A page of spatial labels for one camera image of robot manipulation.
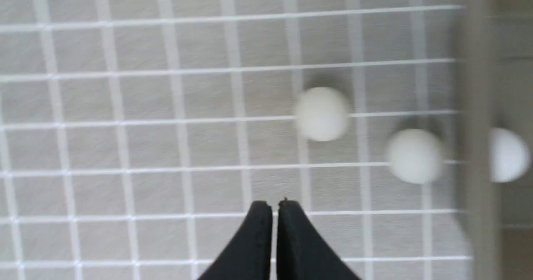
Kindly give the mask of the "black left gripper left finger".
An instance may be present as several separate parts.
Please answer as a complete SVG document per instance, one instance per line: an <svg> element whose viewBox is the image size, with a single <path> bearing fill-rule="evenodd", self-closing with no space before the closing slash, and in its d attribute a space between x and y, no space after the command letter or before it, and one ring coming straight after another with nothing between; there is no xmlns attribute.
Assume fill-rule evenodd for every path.
<svg viewBox="0 0 533 280"><path fill-rule="evenodd" d="M271 271L273 212L252 202L244 221L200 280L268 280Z"/></svg>

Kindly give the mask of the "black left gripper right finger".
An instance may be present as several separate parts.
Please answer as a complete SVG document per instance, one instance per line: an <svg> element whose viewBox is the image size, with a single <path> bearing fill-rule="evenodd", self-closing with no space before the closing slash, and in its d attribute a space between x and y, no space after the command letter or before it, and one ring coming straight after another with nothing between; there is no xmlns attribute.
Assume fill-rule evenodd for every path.
<svg viewBox="0 0 533 280"><path fill-rule="evenodd" d="M299 202L279 203L276 274L279 280L358 280L321 237Z"/></svg>

